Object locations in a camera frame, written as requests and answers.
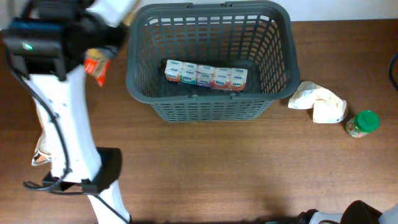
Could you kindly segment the tissue packets multipack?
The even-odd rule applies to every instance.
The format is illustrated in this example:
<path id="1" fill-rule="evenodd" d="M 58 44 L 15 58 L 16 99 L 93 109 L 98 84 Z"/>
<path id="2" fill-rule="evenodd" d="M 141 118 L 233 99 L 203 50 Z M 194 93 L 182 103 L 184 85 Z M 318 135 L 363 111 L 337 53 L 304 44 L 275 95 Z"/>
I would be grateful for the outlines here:
<path id="1" fill-rule="evenodd" d="M 247 82 L 248 70 L 167 60 L 165 77 L 170 82 L 216 90 L 243 91 Z"/>

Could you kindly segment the grey plastic shopping basket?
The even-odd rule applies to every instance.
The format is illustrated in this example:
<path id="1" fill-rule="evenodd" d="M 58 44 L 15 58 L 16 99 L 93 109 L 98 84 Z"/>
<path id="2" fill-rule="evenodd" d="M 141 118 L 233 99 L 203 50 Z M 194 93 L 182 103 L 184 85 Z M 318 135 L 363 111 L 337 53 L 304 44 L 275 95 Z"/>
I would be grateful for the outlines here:
<path id="1" fill-rule="evenodd" d="M 245 68 L 246 86 L 233 92 L 170 82 L 170 59 Z M 277 3 L 150 4 L 130 25 L 127 90 L 166 121 L 254 119 L 299 83 L 290 17 Z"/>

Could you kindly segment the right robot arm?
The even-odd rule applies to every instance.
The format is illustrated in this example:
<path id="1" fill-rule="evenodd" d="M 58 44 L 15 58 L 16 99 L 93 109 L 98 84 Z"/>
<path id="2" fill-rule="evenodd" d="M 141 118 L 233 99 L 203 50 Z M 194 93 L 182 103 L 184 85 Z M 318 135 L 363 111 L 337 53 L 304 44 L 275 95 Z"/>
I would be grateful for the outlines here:
<path id="1" fill-rule="evenodd" d="M 397 204 L 380 212 L 361 200 L 352 202 L 343 213 L 325 213 L 308 210 L 297 216 L 293 223 L 302 224 L 397 224 Z"/>

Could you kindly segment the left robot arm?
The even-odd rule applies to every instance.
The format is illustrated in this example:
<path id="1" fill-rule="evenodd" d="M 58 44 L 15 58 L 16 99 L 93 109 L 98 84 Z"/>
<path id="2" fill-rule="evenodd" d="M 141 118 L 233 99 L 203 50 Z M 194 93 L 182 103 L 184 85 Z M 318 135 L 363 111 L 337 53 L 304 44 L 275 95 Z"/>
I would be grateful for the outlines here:
<path id="1" fill-rule="evenodd" d="M 32 95 L 43 122 L 52 166 L 29 190 L 69 195 L 78 186 L 99 223 L 130 223 L 119 189 L 122 155 L 96 147 L 85 97 L 86 52 L 117 54 L 126 36 L 124 20 L 134 1 L 28 1 L 4 30 L 6 60 Z"/>

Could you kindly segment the cream paper bag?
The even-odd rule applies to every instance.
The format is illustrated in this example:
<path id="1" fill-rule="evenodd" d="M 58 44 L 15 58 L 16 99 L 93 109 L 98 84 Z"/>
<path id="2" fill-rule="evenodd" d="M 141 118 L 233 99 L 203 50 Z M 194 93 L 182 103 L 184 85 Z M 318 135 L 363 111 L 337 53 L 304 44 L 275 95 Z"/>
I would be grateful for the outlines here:
<path id="1" fill-rule="evenodd" d="M 333 124 L 348 114 L 347 102 L 332 91 L 310 81 L 303 81 L 289 99 L 288 107 L 296 110 L 313 109 L 314 123 Z"/>

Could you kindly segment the red orange pasta packet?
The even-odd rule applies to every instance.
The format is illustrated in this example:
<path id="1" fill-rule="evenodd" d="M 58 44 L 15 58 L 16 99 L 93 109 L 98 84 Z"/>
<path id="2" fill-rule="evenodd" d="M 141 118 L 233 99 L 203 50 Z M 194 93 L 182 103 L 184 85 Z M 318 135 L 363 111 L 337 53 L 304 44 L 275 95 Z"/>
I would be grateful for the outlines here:
<path id="1" fill-rule="evenodd" d="M 111 59 L 100 49 L 88 49 L 85 52 L 85 73 L 93 77 L 99 86 L 103 86 L 110 62 Z"/>

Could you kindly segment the green lid glass jar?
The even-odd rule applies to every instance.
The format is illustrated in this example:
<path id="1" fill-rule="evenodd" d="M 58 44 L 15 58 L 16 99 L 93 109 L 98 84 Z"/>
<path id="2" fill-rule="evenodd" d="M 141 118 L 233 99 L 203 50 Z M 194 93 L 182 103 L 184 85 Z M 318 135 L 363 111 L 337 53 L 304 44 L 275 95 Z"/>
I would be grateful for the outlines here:
<path id="1" fill-rule="evenodd" d="M 361 138 L 380 126 L 379 116 L 370 110 L 364 110 L 351 118 L 345 126 L 346 132 L 354 138 Z"/>

